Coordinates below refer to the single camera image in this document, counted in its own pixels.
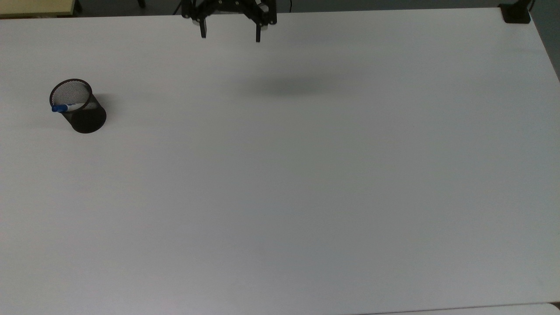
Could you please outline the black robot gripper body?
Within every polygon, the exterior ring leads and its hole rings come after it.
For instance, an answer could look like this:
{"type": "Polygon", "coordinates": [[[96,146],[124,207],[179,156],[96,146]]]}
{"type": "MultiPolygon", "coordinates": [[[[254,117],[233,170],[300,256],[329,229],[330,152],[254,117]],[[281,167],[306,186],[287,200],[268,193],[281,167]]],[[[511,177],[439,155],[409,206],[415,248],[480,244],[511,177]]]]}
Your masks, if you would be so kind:
{"type": "Polygon", "coordinates": [[[181,16],[202,23],[218,12],[243,14],[258,26],[277,23],[275,0],[182,0],[181,16]]]}

